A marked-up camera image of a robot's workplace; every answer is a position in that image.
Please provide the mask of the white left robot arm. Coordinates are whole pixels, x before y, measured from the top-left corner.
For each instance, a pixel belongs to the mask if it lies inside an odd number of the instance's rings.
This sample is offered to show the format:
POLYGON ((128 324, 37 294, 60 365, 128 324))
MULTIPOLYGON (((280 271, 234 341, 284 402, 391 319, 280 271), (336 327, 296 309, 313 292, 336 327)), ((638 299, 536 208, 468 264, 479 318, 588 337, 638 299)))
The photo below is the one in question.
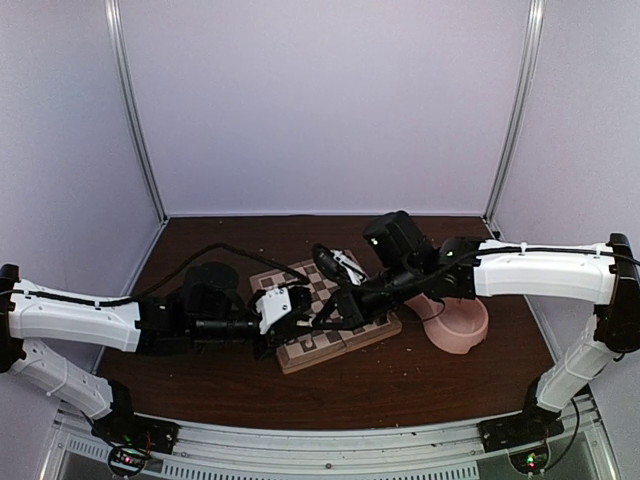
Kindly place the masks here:
POLYGON ((22 374, 47 395, 78 408, 123 444, 144 433, 127 387, 91 375, 51 351, 44 340, 100 345, 126 353, 173 356, 197 345, 251 341, 257 357, 309 331, 308 281, 238 294, 239 275, 211 262, 188 268, 166 297, 77 296, 19 279, 1 269, 1 370, 22 374))

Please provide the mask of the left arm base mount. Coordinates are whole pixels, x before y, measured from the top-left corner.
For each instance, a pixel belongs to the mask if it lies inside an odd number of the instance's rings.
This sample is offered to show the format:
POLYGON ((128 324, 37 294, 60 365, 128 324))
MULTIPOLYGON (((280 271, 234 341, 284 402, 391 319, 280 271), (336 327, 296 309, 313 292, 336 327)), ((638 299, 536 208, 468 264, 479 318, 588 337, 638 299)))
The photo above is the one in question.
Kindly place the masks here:
POLYGON ((94 436, 106 443, 133 447, 144 453, 172 454, 179 429, 174 422, 138 415, 129 422, 106 418, 92 422, 94 436))

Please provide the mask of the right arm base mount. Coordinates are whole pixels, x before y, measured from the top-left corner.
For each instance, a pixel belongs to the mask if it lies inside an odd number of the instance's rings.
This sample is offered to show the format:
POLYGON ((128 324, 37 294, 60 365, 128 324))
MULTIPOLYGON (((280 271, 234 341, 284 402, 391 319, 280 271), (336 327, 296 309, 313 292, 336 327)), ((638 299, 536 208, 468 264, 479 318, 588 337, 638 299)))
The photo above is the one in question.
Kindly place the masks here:
POLYGON ((541 442, 565 431, 559 413, 534 410, 484 420, 478 430, 486 453, 541 442))

